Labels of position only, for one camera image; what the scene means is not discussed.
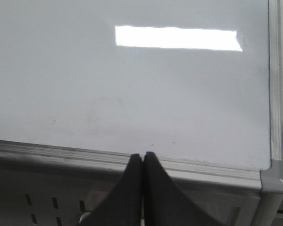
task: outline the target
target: white glossy surface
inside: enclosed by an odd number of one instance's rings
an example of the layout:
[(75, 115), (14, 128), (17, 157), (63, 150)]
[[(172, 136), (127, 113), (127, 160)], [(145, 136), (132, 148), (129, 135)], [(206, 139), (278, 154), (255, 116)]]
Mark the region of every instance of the white glossy surface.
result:
[[(117, 46), (115, 26), (243, 51)], [(270, 166), (267, 0), (0, 1), (0, 139)]]

